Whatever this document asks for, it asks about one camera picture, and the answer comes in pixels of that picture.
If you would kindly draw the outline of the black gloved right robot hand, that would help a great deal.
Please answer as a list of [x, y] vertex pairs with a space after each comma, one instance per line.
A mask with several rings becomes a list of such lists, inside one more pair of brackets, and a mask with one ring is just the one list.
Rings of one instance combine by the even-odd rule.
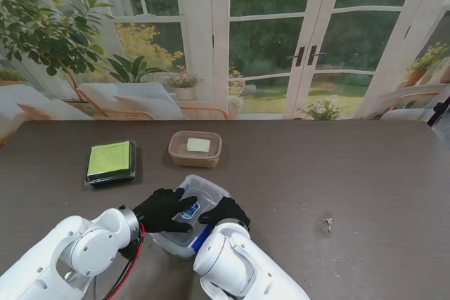
[[221, 223], [237, 223], [247, 230], [250, 228], [250, 219], [236, 201], [230, 197], [221, 198], [215, 208], [199, 216], [198, 222], [207, 226], [217, 226]]

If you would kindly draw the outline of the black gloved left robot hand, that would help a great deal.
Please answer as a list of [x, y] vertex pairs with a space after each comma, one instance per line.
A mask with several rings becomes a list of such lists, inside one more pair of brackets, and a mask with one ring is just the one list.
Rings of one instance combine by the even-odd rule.
[[189, 233], [192, 226], [180, 223], [174, 217], [193, 206], [198, 198], [191, 196], [183, 198], [185, 190], [158, 189], [149, 198], [133, 209], [137, 219], [147, 233]]

